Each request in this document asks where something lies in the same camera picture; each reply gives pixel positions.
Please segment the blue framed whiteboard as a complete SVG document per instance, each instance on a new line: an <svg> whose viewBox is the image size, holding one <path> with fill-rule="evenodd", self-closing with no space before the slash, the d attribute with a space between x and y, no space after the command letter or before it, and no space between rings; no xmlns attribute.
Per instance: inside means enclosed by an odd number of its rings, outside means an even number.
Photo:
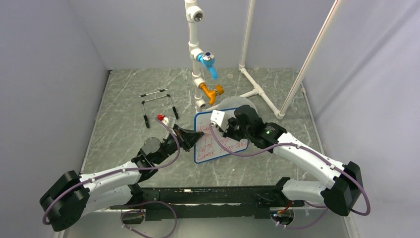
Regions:
<svg viewBox="0 0 420 238"><path fill-rule="evenodd" d="M211 112L197 113L194 117L194 131L201 131L204 135L194 145L193 160L196 164L204 163L213 159L229 155L214 140L210 131ZM241 152L248 148L249 142L246 139L236 141L231 138L222 137L222 133L214 130L217 139L229 150Z"/></svg>

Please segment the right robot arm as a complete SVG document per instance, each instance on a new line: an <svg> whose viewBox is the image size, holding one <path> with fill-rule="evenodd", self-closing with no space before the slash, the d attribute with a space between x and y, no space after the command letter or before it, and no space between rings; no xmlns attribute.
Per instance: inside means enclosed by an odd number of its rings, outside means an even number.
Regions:
<svg viewBox="0 0 420 238"><path fill-rule="evenodd" d="M232 116L217 111L211 121L222 132L223 137L236 141L249 140L260 152L279 155L312 174L318 181L298 181L281 178L273 187L273 200L279 206L290 201L301 200L326 206L340 216L354 212L354 205L363 196L370 213L370 203L364 190L359 165L346 164L329 158L298 140L282 126L264 122L257 111L249 105L235 109Z"/></svg>

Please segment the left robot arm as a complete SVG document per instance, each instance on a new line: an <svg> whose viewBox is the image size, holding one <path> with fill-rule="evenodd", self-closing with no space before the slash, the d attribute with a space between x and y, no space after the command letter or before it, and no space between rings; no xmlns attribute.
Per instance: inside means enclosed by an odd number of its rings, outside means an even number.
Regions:
<svg viewBox="0 0 420 238"><path fill-rule="evenodd" d="M143 199L139 183L151 178L160 168L173 164L174 160L165 165L163 161L171 155L178 158L181 150L190 151L204 135L176 124L165 129L166 138L146 139L137 155L123 165L92 174L80 175L74 170L63 173L40 198L43 224L59 232L102 208L138 207Z"/></svg>

